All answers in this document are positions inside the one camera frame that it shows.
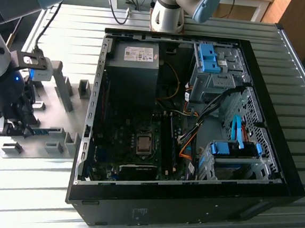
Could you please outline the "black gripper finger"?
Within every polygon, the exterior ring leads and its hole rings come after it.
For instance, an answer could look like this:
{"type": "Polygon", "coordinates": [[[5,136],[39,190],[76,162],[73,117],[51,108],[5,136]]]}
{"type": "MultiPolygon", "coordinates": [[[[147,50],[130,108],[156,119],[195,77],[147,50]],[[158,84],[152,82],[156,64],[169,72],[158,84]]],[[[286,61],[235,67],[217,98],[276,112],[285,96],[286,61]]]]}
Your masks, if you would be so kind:
{"type": "Polygon", "coordinates": [[[0,136],[24,136],[26,118],[22,102],[10,103],[1,108],[0,118],[3,118],[3,129],[0,136]]]}
{"type": "Polygon", "coordinates": [[[27,136],[34,136],[35,132],[32,126],[38,125],[38,120],[34,116],[33,104],[35,103],[35,92],[34,84],[30,79],[24,79],[24,90],[22,96],[20,97],[20,117],[21,123],[24,127],[24,132],[27,136]]]}

